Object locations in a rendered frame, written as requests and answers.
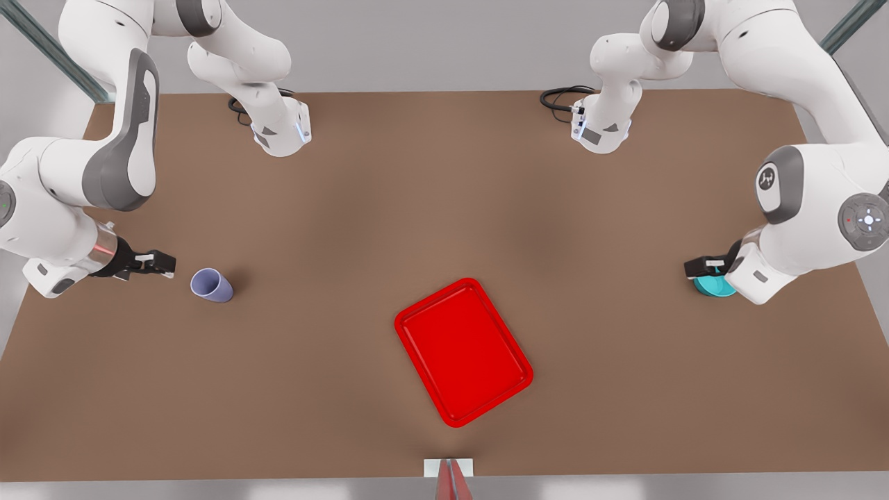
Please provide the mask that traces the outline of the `teal bowl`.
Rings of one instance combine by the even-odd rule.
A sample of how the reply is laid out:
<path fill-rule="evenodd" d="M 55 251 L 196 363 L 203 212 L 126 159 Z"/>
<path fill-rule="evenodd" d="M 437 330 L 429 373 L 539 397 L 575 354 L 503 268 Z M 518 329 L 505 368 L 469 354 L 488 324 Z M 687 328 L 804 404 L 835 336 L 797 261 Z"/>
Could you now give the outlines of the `teal bowl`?
<path fill-rule="evenodd" d="M 736 289 L 725 281 L 724 276 L 696 276 L 692 284 L 706 297 L 724 298 L 736 294 Z"/>

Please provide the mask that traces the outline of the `lavender cup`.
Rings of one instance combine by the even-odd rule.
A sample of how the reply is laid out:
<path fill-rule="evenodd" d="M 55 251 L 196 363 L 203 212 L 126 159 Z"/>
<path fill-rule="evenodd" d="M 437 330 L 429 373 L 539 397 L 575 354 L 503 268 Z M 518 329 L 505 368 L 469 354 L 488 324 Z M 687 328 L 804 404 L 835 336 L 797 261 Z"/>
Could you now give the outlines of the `lavender cup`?
<path fill-rule="evenodd" d="M 234 297 L 234 289 L 228 279 L 213 268 L 200 269 L 190 281 L 190 290 L 197 297 L 213 303 L 228 303 Z"/>

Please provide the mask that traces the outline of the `red tray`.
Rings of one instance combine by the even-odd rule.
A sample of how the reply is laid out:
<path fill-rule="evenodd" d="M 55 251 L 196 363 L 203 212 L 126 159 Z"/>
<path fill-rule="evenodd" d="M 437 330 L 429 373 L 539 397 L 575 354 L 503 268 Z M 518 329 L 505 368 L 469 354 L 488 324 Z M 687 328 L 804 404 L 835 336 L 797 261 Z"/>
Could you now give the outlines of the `red tray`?
<path fill-rule="evenodd" d="M 394 329 L 448 426 L 463 427 L 530 386 L 533 368 L 475 278 L 400 311 Z"/>

